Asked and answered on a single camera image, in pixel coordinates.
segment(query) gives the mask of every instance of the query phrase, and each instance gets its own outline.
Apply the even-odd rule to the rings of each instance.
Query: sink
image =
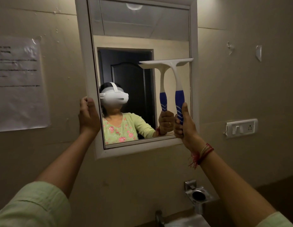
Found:
[[[164,225],[164,227],[210,227],[205,219],[196,214],[191,217],[177,219]]]

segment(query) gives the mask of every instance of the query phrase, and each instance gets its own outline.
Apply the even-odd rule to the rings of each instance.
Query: white vr headset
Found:
[[[110,83],[113,85],[113,87],[106,87],[99,94],[101,102],[105,104],[127,103],[129,100],[129,94],[125,93],[122,88],[117,87],[115,83]]]

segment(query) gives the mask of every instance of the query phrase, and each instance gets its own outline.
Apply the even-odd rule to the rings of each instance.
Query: hand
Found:
[[[194,154],[200,154],[206,146],[206,142],[199,136],[196,125],[189,115],[187,103],[182,105],[183,125],[180,124],[178,115],[175,115],[174,133],[180,138],[187,149]]]
[[[92,98],[84,97],[80,100],[79,131],[80,134],[87,135],[92,140],[100,131],[101,123]]]
[[[166,133],[173,130],[174,113],[170,111],[162,111],[160,113],[158,121],[159,121],[160,135],[165,135]]]

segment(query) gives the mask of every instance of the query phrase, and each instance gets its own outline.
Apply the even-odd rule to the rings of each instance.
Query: embroidered flower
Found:
[[[119,142],[120,142],[120,143],[123,143],[123,142],[125,142],[125,141],[126,141],[126,138],[125,138],[125,137],[120,137],[120,138],[119,138]]]

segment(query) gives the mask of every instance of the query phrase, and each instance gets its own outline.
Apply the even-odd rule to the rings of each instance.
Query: green shirt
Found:
[[[70,216],[69,201],[59,188],[33,182],[24,186],[0,211],[0,227],[61,227],[67,226]],[[276,212],[257,227],[293,227],[293,224]]]
[[[133,113],[122,113],[120,126],[111,125],[102,118],[106,145],[138,140],[138,133],[144,138],[153,137],[155,130],[143,118]]]

